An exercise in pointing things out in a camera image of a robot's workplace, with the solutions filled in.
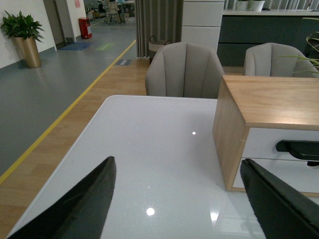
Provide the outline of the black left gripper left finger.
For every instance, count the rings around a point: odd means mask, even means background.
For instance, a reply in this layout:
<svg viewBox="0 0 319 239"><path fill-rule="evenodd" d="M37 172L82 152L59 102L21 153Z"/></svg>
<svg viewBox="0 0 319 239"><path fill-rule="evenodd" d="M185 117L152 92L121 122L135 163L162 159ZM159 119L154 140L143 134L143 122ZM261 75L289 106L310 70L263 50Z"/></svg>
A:
<svg viewBox="0 0 319 239"><path fill-rule="evenodd" d="M99 239L116 181L107 157L52 206L10 235L11 239Z"/></svg>

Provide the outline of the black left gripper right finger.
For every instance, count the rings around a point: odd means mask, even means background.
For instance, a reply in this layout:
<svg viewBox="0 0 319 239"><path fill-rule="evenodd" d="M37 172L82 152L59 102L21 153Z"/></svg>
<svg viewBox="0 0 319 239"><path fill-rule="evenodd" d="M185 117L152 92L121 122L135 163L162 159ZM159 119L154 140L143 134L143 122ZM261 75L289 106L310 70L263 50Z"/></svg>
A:
<svg viewBox="0 0 319 239"><path fill-rule="evenodd" d="M319 206L315 202L252 159L242 161L240 175L266 238L319 237Z"/></svg>

